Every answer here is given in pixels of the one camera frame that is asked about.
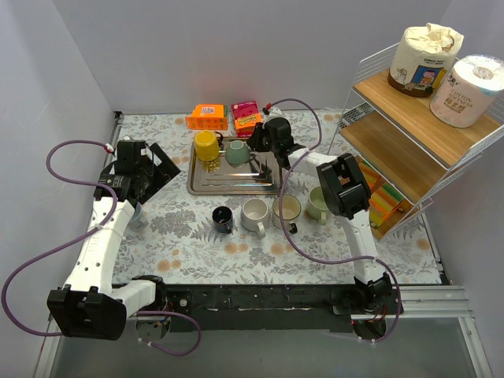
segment shelf rack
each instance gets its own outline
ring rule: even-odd
[[[432,97],[413,98],[387,82],[398,44],[362,60],[335,137],[367,161],[408,201],[373,234],[381,240],[432,204],[432,196],[460,177],[504,136],[504,96],[469,128],[454,128],[431,113]],[[348,109],[351,96],[362,104]]]

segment wrapped toilet paper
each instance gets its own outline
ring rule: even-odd
[[[436,24],[407,28],[395,52],[388,83],[413,97],[429,96],[454,63],[464,36]]]
[[[504,61],[469,55],[451,69],[431,101],[431,111],[456,128],[468,128],[504,90]]]

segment tray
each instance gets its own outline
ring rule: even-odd
[[[241,165],[226,161],[224,151],[233,140],[246,138],[225,136],[219,157],[204,162],[196,157],[195,145],[187,178],[187,191],[192,195],[274,195],[280,193],[282,172],[272,152],[250,152],[250,160]]]

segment white wall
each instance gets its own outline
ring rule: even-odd
[[[504,59],[504,2],[453,0],[443,24],[465,34],[461,57]],[[487,150],[470,172],[435,198],[428,210],[449,277],[463,284],[494,376],[504,376],[504,141]]]
[[[51,0],[0,0],[0,283],[21,263],[79,235],[92,189],[65,185],[45,169],[66,139],[108,141],[113,113]],[[95,180],[104,152],[69,147],[55,157],[62,173]],[[79,247],[26,269],[9,290],[14,313],[45,331],[46,297],[64,282]],[[43,340],[0,311],[0,376],[29,377]]]
[[[357,63],[450,0],[54,0],[114,110],[300,97],[344,105]]]

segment floral tablecloth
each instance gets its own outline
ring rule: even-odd
[[[323,143],[318,151],[327,153],[339,117],[336,111],[320,111]],[[353,265],[321,265],[295,252],[281,230],[272,224],[259,239],[240,224],[241,205],[252,196],[194,196],[187,193],[187,170],[194,134],[183,114],[126,116],[120,138],[158,142],[179,166],[181,173],[144,206],[149,226],[140,233],[126,231],[114,269],[114,282],[128,282],[139,274],[162,276],[170,284],[348,284],[354,282]],[[311,146],[317,127],[309,112],[289,112],[296,142]],[[228,135],[234,135],[230,122]],[[348,151],[340,139],[333,154]],[[306,204],[317,179],[294,173],[287,193]],[[262,196],[272,204],[273,196]],[[210,215],[217,206],[233,210],[235,230],[231,235],[213,230]],[[332,217],[320,226],[303,211],[298,222],[296,243],[313,256],[341,259],[350,256],[347,240]],[[439,273],[421,218],[377,243],[380,258],[387,262],[404,284],[437,284]]]

